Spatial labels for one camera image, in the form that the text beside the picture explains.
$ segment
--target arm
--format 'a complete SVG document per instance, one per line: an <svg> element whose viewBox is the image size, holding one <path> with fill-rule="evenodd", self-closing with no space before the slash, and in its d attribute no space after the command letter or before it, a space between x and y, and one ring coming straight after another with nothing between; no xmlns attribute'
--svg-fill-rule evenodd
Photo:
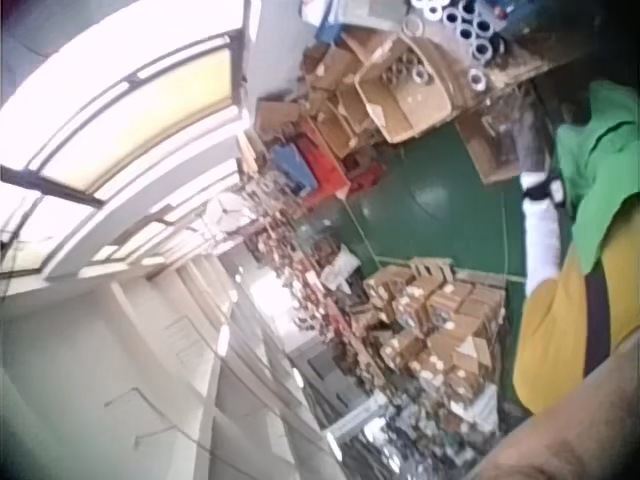
<svg viewBox="0 0 640 480"><path fill-rule="evenodd" d="M467 480L606 479L640 446L640 342L506 437Z"/></svg>
<svg viewBox="0 0 640 480"><path fill-rule="evenodd" d="M544 117L530 92L516 100L513 138L520 163L523 190L542 183L546 176L546 152L543 142ZM560 227L558 213L551 200L522 204L525 217L527 296L545 280L558 276L560 265Z"/></svg>

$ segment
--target stack of cardboard boxes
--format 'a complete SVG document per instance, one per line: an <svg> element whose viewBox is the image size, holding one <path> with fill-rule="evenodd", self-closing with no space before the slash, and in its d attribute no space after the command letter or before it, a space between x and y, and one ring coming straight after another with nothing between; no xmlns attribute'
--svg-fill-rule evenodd
<svg viewBox="0 0 640 480"><path fill-rule="evenodd" d="M364 281L364 288L371 303L378 309L380 320L386 323L396 320L393 301L404 293L406 286L415 278L410 269L390 265Z"/></svg>
<svg viewBox="0 0 640 480"><path fill-rule="evenodd" d="M415 278L412 271L386 267L365 281L378 315L405 330L380 354L395 370L413 372L425 390L447 403L471 405L493 371L491 348L504 292L439 277Z"/></svg>

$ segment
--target strap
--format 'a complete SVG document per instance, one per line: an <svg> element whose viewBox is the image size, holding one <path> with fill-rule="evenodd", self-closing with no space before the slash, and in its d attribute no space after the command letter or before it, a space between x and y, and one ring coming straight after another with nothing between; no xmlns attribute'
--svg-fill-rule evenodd
<svg viewBox="0 0 640 480"><path fill-rule="evenodd" d="M598 260L585 277L587 294L587 351L584 376L593 372L611 354L611 312L602 262Z"/></svg>

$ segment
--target watch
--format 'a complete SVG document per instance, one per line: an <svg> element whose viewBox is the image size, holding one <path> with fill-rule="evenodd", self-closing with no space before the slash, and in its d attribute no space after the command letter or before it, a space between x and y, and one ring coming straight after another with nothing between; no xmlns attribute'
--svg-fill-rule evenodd
<svg viewBox="0 0 640 480"><path fill-rule="evenodd" d="M556 207L564 207L567 197L564 182L559 175L549 175L541 183L527 188L522 195L534 202L548 198Z"/></svg>

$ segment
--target green floor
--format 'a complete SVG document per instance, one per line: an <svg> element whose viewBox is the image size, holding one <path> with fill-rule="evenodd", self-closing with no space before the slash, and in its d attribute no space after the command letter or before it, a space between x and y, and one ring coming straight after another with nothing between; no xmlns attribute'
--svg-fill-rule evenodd
<svg viewBox="0 0 640 480"><path fill-rule="evenodd" d="M482 184L455 126L448 124L404 144L388 161L381 182L349 198L348 204L376 256L448 257L461 268L523 276L520 200L515 180ZM331 222L337 237L362 261L365 275L377 270L342 202L326 202L314 219ZM524 285L509 283L511 360L523 299ZM507 361L507 378L511 363ZM510 382L506 384L512 397Z"/></svg>

